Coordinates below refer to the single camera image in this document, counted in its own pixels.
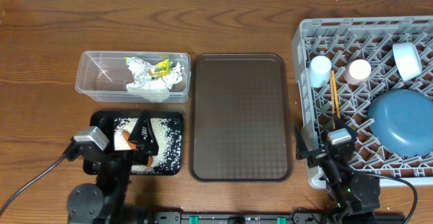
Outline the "pink cup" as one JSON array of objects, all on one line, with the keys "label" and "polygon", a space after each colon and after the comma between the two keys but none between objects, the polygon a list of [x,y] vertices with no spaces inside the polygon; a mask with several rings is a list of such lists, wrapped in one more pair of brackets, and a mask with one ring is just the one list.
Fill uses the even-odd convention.
[{"label": "pink cup", "polygon": [[366,60],[358,59],[346,65],[343,77],[348,84],[360,85],[369,78],[370,73],[370,63]]}]

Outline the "wooden chopstick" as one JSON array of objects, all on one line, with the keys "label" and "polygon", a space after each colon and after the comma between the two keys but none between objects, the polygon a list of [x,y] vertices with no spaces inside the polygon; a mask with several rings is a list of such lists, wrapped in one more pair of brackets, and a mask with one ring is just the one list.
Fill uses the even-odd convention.
[{"label": "wooden chopstick", "polygon": [[329,86],[330,86],[330,95],[331,95],[331,102],[332,102],[332,126],[333,126],[333,129],[336,128],[335,122],[334,122],[334,114],[336,112],[335,99],[334,99],[334,82],[335,82],[334,78],[335,78],[334,71],[331,70],[330,79],[329,79]]},{"label": "wooden chopstick", "polygon": [[338,97],[338,91],[336,86],[336,75],[334,70],[331,71],[331,85],[332,85],[332,93],[334,95],[334,105],[336,108],[336,114],[337,117],[340,118],[340,104],[339,104],[339,97]]}]

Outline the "light blue cup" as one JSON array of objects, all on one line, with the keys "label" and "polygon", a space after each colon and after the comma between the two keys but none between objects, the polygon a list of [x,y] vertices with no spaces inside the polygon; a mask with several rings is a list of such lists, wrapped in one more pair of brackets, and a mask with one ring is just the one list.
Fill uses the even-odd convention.
[{"label": "light blue cup", "polygon": [[331,60],[324,56],[314,57],[309,64],[309,76],[312,88],[321,88],[327,85],[331,74]]}]

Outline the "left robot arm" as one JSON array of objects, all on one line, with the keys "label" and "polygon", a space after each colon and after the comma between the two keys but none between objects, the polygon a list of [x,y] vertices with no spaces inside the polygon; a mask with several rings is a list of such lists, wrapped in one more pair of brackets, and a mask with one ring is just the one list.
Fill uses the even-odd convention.
[{"label": "left robot arm", "polygon": [[153,223],[154,215],[144,207],[126,206],[124,199],[134,164],[147,164],[158,154],[158,143],[150,115],[142,112],[127,138],[132,150],[105,153],[110,140],[98,127],[85,127],[64,151],[67,160],[79,156],[100,163],[96,183],[75,187],[67,200],[69,223]]}]

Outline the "light blue bowl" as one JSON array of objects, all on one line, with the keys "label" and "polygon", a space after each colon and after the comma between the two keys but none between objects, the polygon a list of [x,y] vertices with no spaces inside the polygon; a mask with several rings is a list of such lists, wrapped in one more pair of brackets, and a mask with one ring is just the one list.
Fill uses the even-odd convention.
[{"label": "light blue bowl", "polygon": [[421,60],[413,43],[396,43],[392,46],[392,53],[403,81],[409,81],[421,74]]}]

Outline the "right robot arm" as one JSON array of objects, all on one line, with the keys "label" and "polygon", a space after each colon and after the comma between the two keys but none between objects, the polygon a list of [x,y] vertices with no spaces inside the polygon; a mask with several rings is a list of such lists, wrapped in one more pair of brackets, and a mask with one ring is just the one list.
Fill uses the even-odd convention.
[{"label": "right robot arm", "polygon": [[358,134],[337,115],[333,115],[332,129],[325,134],[327,141],[320,148],[309,150],[300,129],[295,128],[296,159],[306,160],[310,169],[322,168],[328,193],[338,204],[320,222],[354,221],[355,214],[373,212],[380,207],[380,180],[349,168],[348,159],[355,151]]}]

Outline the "orange carrot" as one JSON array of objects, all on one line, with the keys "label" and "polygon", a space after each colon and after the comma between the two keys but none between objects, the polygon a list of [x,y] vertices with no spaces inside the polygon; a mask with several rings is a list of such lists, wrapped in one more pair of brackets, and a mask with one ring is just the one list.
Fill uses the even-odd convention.
[{"label": "orange carrot", "polygon": [[[128,133],[127,131],[123,131],[123,132],[122,132],[122,136],[124,137],[124,139],[126,140],[128,146],[129,146],[129,148],[130,148],[132,151],[137,151],[137,150],[138,150],[137,145],[134,144],[133,142],[129,141],[130,133]],[[152,158],[152,156],[147,156],[147,163],[146,163],[146,166],[151,166],[152,163],[153,163],[153,158]]]}]

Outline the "dark blue plate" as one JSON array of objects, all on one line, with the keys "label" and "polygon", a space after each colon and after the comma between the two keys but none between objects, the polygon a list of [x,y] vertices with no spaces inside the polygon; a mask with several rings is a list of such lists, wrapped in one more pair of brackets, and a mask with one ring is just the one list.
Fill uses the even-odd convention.
[{"label": "dark blue plate", "polygon": [[389,151],[402,156],[432,152],[432,100],[409,89],[390,90],[370,104],[373,135]]}]

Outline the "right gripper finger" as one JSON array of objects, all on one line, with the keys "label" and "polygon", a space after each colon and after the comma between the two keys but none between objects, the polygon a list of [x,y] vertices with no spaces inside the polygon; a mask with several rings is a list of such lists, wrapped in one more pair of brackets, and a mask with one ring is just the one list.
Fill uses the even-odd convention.
[{"label": "right gripper finger", "polygon": [[309,149],[307,148],[302,133],[298,127],[294,127],[296,136],[296,159],[304,160],[309,157]]},{"label": "right gripper finger", "polygon": [[338,129],[346,129],[348,131],[348,133],[350,134],[350,136],[351,136],[352,139],[357,139],[358,138],[358,133],[353,128],[351,128],[350,126],[348,126],[337,115],[333,115],[332,116],[331,125],[324,126],[323,132],[324,133],[330,133],[330,132],[336,131]]}]

